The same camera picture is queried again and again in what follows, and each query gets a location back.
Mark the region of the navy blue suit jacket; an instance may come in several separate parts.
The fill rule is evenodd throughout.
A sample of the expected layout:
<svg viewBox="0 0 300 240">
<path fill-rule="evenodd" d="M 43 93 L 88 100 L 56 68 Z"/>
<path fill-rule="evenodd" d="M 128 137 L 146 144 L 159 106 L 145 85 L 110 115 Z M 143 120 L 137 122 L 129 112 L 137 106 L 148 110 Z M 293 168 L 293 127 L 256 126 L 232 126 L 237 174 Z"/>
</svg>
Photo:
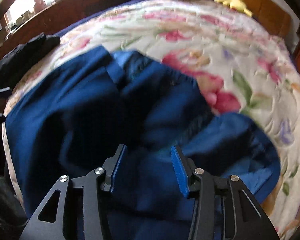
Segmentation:
<svg viewBox="0 0 300 240">
<path fill-rule="evenodd" d="M 25 212 L 62 175 L 127 158 L 107 200 L 114 239 L 186 239 L 194 202 L 179 190 L 171 147 L 213 176 L 240 176 L 259 202 L 276 186 L 274 145 L 250 118 L 211 111 L 195 79 L 136 51 L 97 47 L 57 67 L 7 115 Z"/>
</svg>

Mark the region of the black folded garment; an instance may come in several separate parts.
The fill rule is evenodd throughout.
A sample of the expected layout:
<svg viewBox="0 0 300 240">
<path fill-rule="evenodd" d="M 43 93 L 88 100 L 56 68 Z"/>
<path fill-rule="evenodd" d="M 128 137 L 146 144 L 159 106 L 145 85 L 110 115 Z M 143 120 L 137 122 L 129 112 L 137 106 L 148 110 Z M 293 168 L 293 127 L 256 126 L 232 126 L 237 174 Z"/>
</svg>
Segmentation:
<svg viewBox="0 0 300 240">
<path fill-rule="evenodd" d="M 21 78 L 60 42 L 61 39 L 57 35 L 41 33 L 27 43 L 16 46 L 0 60 L 0 88 L 13 89 Z"/>
</svg>

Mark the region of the long wooden desk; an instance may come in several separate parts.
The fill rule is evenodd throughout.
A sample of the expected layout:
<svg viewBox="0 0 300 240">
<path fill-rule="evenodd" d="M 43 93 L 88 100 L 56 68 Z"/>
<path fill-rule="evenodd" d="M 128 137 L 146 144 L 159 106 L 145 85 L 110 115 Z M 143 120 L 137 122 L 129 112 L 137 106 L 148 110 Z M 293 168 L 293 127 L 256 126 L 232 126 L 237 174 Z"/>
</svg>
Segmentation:
<svg viewBox="0 0 300 240">
<path fill-rule="evenodd" d="M 19 44 L 45 33 L 55 34 L 94 13 L 131 0 L 61 0 L 33 16 L 0 46 L 0 60 Z"/>
</svg>

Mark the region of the pink bottle on desk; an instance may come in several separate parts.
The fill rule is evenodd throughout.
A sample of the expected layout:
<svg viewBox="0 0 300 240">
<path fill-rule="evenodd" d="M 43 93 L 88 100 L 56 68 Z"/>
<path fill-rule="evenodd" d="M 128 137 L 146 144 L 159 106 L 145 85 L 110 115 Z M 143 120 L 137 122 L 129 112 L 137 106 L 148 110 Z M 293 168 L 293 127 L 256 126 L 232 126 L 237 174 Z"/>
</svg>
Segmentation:
<svg viewBox="0 0 300 240">
<path fill-rule="evenodd" d="M 44 0 L 34 0 L 33 10 L 37 14 L 46 8 Z"/>
</svg>

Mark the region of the floral bed blanket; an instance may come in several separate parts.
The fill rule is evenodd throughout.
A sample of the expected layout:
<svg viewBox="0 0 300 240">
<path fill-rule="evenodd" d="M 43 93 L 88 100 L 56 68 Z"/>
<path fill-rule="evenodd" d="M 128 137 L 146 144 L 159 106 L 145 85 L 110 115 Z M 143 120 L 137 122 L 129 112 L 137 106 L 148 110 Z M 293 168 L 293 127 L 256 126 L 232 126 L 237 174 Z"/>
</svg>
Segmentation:
<svg viewBox="0 0 300 240">
<path fill-rule="evenodd" d="M 144 0 L 87 17 L 61 32 L 61 43 L 17 83 L 6 118 L 57 67 L 97 47 L 136 51 L 187 75 L 219 116 L 234 111 L 261 129 L 275 147 L 280 176 L 259 202 L 279 239 L 300 226 L 300 74 L 283 39 L 254 19 L 210 0 Z M 19 201 L 6 125 L 2 139 Z"/>
</svg>

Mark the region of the yellow plush toy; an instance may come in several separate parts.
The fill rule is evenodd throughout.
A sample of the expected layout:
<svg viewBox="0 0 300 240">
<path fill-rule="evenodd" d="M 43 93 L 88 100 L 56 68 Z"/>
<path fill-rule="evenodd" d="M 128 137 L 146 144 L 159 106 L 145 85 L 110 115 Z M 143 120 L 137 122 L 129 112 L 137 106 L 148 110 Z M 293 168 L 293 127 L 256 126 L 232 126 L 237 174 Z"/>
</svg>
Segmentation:
<svg viewBox="0 0 300 240">
<path fill-rule="evenodd" d="M 229 7 L 235 11 L 246 14 L 249 17 L 253 16 L 253 12 L 250 11 L 243 0 L 214 0 L 214 2 Z"/>
</svg>

